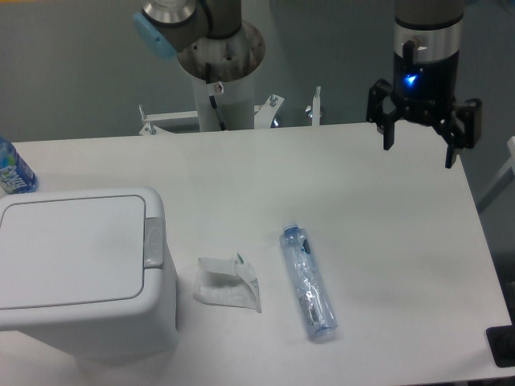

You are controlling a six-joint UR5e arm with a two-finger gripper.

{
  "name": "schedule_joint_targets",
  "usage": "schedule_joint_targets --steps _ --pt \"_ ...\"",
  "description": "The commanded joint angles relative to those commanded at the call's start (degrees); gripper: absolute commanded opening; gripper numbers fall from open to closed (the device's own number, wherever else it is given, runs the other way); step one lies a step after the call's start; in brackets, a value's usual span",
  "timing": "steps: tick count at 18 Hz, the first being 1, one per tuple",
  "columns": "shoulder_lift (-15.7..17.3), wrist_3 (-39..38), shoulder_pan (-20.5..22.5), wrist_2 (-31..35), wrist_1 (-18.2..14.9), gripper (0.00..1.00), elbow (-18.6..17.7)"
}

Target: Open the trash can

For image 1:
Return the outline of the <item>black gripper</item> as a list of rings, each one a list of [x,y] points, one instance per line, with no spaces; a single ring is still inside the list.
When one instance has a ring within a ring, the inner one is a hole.
[[[482,100],[455,101],[459,53],[435,62],[414,64],[407,72],[400,55],[393,56],[393,86],[384,79],[369,89],[366,121],[383,135],[383,149],[395,141],[395,122],[401,119],[435,127],[447,144],[445,167],[452,168],[459,154],[473,149],[482,132]],[[394,105],[384,110],[389,98]]]

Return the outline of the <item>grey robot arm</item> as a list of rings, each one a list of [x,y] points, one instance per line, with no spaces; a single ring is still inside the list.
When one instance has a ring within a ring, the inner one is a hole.
[[[464,8],[462,1],[395,2],[393,81],[372,85],[366,112],[385,150],[400,120],[431,127],[443,138],[446,167],[479,141],[481,101],[455,98]],[[192,78],[201,130],[254,128],[249,78],[266,46],[242,18],[239,1],[145,1],[133,23],[157,56],[176,58]]]

